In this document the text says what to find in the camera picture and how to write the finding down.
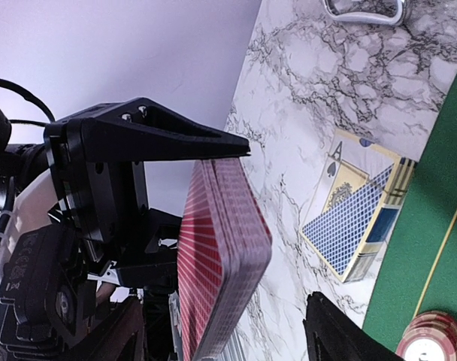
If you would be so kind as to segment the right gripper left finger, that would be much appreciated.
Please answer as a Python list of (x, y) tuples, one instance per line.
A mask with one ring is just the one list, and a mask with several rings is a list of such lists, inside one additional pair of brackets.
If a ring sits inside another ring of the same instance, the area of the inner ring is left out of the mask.
[(58, 361), (142, 360), (144, 358), (143, 308), (135, 296), (126, 298), (88, 336)]

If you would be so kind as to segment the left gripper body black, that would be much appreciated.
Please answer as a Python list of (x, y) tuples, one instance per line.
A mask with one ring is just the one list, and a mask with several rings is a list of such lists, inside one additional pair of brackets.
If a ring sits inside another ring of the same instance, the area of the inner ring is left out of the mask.
[(47, 161), (62, 214), (92, 263), (118, 259), (126, 235), (148, 211), (142, 125), (114, 117), (72, 117), (44, 131)]

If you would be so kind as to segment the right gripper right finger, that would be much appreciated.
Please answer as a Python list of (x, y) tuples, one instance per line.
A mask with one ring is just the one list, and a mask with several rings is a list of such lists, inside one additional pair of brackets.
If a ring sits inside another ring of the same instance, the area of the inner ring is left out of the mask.
[(307, 297), (305, 316), (310, 360), (396, 361), (401, 357), (372, 339), (323, 293)]

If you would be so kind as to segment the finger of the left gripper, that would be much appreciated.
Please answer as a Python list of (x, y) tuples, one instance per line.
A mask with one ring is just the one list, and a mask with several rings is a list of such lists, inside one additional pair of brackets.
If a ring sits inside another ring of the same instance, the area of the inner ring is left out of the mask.
[(246, 138), (204, 126), (150, 99), (101, 103), (68, 118), (70, 152), (87, 162), (152, 162), (237, 158)]
[(127, 248), (115, 269), (127, 288), (177, 289), (177, 248), (160, 241), (177, 240), (182, 218), (154, 208), (146, 211), (127, 236)]

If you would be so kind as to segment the red-backed playing card deck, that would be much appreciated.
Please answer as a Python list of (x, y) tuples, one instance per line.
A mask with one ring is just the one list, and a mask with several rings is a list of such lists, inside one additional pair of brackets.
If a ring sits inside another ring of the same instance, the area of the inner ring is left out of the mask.
[(271, 233), (241, 161), (197, 161), (177, 245), (186, 360), (215, 358), (222, 352), (271, 254)]

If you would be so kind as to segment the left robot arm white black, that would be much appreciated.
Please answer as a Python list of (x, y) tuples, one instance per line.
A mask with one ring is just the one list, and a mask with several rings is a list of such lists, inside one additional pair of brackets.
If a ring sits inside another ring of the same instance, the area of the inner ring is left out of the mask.
[(22, 236), (52, 223), (68, 227), (94, 278), (142, 288), (174, 281), (181, 219), (152, 208), (146, 162), (248, 156), (247, 139), (193, 122), (146, 98), (93, 105), (43, 125), (40, 144), (11, 144), (13, 121), (0, 109), (0, 284), (16, 283), (33, 263), (46, 275), (53, 251)]

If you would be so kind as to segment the round green poker mat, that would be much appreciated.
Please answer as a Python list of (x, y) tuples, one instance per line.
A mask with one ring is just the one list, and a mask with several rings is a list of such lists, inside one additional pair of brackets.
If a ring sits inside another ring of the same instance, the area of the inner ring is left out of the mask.
[(415, 311), (457, 317), (457, 75), (416, 167), (363, 329), (393, 349)]

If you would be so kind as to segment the playing card box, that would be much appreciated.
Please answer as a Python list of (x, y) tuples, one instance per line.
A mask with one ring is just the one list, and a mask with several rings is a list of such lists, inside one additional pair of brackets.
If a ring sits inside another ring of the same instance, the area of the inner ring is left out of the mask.
[(300, 233), (341, 282), (361, 280), (403, 205), (416, 161), (334, 133)]

